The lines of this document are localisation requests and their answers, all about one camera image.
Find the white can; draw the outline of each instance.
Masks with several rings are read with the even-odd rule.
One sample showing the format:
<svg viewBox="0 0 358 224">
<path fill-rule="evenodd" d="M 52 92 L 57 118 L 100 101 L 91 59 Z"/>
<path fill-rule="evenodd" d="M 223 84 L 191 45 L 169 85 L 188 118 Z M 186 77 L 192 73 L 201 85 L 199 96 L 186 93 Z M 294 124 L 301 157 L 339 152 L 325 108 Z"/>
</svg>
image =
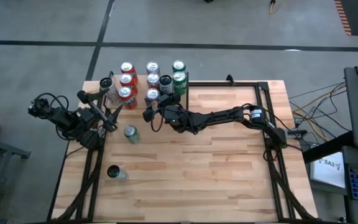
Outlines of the white can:
<svg viewBox="0 0 358 224">
<path fill-rule="evenodd" d="M 100 80 L 100 90 L 105 90 L 105 89 L 109 89 L 109 91 L 106 93 L 106 97 L 107 99 L 110 100 L 110 102 L 112 104 L 120 104 L 121 103 L 121 99 L 118 95 L 118 91 L 116 86 L 114 85 L 114 83 L 112 82 L 111 78 L 104 78 L 102 80 Z"/>
<path fill-rule="evenodd" d="M 121 169 L 117 165 L 112 165 L 107 169 L 107 175 L 113 179 L 117 180 L 127 180 L 128 179 L 128 173 Z"/>
</svg>

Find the gray floor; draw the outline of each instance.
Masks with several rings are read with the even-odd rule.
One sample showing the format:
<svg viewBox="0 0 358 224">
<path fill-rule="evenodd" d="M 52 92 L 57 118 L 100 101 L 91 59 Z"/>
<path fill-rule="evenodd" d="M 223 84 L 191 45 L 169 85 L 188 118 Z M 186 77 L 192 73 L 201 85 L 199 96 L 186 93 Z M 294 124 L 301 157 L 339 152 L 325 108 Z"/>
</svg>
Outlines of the gray floor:
<svg viewBox="0 0 358 224">
<path fill-rule="evenodd" d="M 108 0 L 0 0 L 0 40 L 96 41 Z M 269 16 L 269 1 L 116 0 L 105 42 L 302 45 L 358 47 L 358 37 L 344 33 L 334 1 L 286 0 Z M 11 223 L 44 221 L 62 164 L 66 142 L 53 125 L 27 114 L 31 100 L 43 92 L 65 95 L 71 108 L 85 79 L 93 47 L 0 45 L 0 140 L 31 150 L 28 161 L 14 159 L 0 190 L 0 218 Z M 138 72 L 150 60 L 168 73 L 183 59 L 192 80 L 285 80 L 293 96 L 343 80 L 343 68 L 358 65 L 358 52 L 286 52 L 269 50 L 101 49 L 93 80 L 119 64 L 133 62 Z M 292 101 L 303 105 L 328 90 Z M 346 94 L 334 99 L 333 115 L 351 128 Z M 321 109 L 334 111 L 330 103 Z M 333 134 L 345 130 L 321 118 Z M 301 128 L 311 128 L 302 124 Z M 312 136 L 307 140 L 315 141 Z M 343 199 L 313 191 L 319 217 L 344 215 Z"/>
</svg>

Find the wooden table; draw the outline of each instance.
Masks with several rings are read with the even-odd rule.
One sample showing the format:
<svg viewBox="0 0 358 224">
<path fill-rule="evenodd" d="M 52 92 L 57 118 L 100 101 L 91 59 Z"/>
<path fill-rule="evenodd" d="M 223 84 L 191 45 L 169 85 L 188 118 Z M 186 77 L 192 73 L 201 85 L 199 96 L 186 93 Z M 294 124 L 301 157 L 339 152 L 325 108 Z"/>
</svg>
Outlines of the wooden table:
<svg viewBox="0 0 358 224">
<path fill-rule="evenodd" d="M 266 82 L 275 114 L 293 127 L 284 82 Z M 143 76 L 140 76 L 140 84 L 145 85 Z M 98 87 L 98 82 L 85 82 L 83 89 L 92 92 Z M 140 97 L 146 88 L 141 88 Z M 244 103 L 256 104 L 253 88 L 189 89 L 190 111 L 209 113 Z M 247 129 L 239 123 L 226 123 L 208 127 L 195 136 L 178 134 L 163 124 L 160 132 L 154 133 L 150 123 L 142 118 L 144 103 L 139 107 L 132 111 L 122 110 L 117 121 L 118 130 L 107 135 L 94 221 L 277 221 L 269 170 L 262 158 L 265 147 L 260 131 Z M 125 138 L 123 130 L 128 124 L 138 128 L 140 143 L 131 144 Z M 159 119 L 155 119 L 155 125 L 158 124 Z M 288 142 L 299 144 L 295 140 Z M 77 142 L 71 142 L 68 152 L 79 147 Z M 317 217 L 301 152 L 288 147 L 283 155 L 291 190 L 307 211 Z M 52 218 L 62 214 L 80 190 L 85 159 L 86 150 L 66 159 Z M 107 176 L 107 168 L 113 164 L 128 172 L 127 182 Z M 88 194 L 84 215 L 89 198 Z M 288 214 L 281 190 L 280 198 L 284 213 Z"/>
</svg>

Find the silver can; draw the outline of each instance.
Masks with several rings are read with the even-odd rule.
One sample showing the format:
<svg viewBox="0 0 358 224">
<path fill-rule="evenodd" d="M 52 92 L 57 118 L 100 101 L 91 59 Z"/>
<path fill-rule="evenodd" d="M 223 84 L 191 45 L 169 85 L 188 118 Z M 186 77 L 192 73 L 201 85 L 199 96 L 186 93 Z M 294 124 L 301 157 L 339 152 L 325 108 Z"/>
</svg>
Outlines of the silver can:
<svg viewBox="0 0 358 224">
<path fill-rule="evenodd" d="M 112 165 L 107 169 L 107 175 L 117 180 L 127 180 L 128 173 L 117 165 Z"/>
<path fill-rule="evenodd" d="M 137 144 L 140 141 L 140 135 L 137 128 L 133 125 L 128 125 L 124 129 L 124 135 L 132 144 Z"/>
<path fill-rule="evenodd" d="M 150 88 L 146 91 L 146 105 L 152 106 L 154 110 L 157 109 L 158 99 L 160 98 L 160 92 L 155 88 Z"/>
<path fill-rule="evenodd" d="M 147 72 L 147 74 L 156 73 L 158 75 L 161 75 L 160 66 L 156 62 L 147 63 L 146 72 Z"/>
<path fill-rule="evenodd" d="M 155 73 L 150 73 L 147 75 L 147 85 L 149 88 L 156 88 L 160 86 L 160 76 Z"/>
<path fill-rule="evenodd" d="M 100 80 L 99 84 L 100 84 L 101 91 L 108 89 L 108 92 L 106 93 L 106 97 L 107 97 L 107 99 L 109 99 L 109 101 L 112 104 L 121 103 L 121 99 L 118 95 L 117 88 L 114 85 L 114 83 L 112 82 L 111 78 L 104 78 L 104 79 Z"/>
</svg>

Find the red soda can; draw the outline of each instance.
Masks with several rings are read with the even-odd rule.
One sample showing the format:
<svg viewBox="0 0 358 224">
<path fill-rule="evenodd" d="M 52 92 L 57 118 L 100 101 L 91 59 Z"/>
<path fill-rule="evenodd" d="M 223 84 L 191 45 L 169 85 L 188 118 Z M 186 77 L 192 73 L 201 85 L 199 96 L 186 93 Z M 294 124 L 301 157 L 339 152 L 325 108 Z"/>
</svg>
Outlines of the red soda can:
<svg viewBox="0 0 358 224">
<path fill-rule="evenodd" d="M 130 74 L 122 74 L 119 77 L 119 82 L 121 83 L 121 86 L 128 86 L 132 89 L 135 96 L 137 95 L 137 88 L 134 79 Z"/>
<path fill-rule="evenodd" d="M 118 94 L 126 109 L 133 110 L 137 107 L 137 100 L 131 88 L 128 86 L 121 87 Z"/>
<path fill-rule="evenodd" d="M 128 73 L 132 75 L 132 78 L 135 81 L 135 84 L 137 85 L 139 83 L 139 79 L 137 78 L 135 66 L 130 62 L 124 62 L 121 64 L 121 72 L 122 74 Z"/>
</svg>

